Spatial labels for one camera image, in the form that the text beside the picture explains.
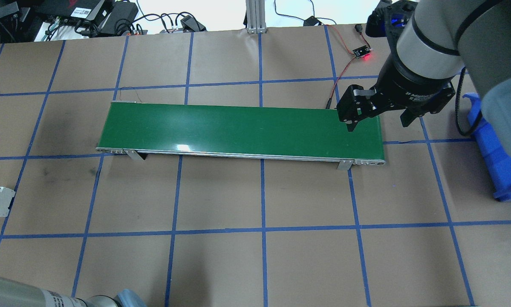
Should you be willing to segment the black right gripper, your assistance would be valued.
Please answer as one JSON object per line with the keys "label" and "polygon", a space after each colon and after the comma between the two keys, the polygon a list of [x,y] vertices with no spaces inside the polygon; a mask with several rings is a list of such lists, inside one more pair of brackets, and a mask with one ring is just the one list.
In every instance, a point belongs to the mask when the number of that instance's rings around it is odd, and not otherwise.
{"label": "black right gripper", "polygon": [[350,85],[337,104],[337,113],[348,132],[353,132],[359,122],[390,110],[404,110],[400,122],[403,127],[409,127],[426,113],[439,113],[455,93],[451,78],[416,75],[390,55],[374,89]]}

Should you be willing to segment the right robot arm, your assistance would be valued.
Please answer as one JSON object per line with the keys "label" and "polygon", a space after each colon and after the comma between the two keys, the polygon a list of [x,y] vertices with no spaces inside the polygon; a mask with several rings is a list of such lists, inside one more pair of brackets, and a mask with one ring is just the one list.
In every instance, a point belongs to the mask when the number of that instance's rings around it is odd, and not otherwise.
{"label": "right robot arm", "polygon": [[466,69],[482,117],[511,156],[511,0],[382,0],[366,35],[386,38],[390,54],[374,86],[351,85],[337,104],[348,131],[392,110],[403,111],[404,127],[439,113],[459,91],[452,79]]}

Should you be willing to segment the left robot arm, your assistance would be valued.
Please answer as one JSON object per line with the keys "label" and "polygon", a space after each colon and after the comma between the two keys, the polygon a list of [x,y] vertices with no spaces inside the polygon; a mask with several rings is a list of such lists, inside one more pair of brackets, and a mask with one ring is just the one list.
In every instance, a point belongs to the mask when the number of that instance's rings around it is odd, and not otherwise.
{"label": "left robot arm", "polygon": [[[15,191],[0,186],[0,217],[7,217]],[[80,299],[0,277],[0,307],[145,307],[129,289],[116,296],[96,295]]]}

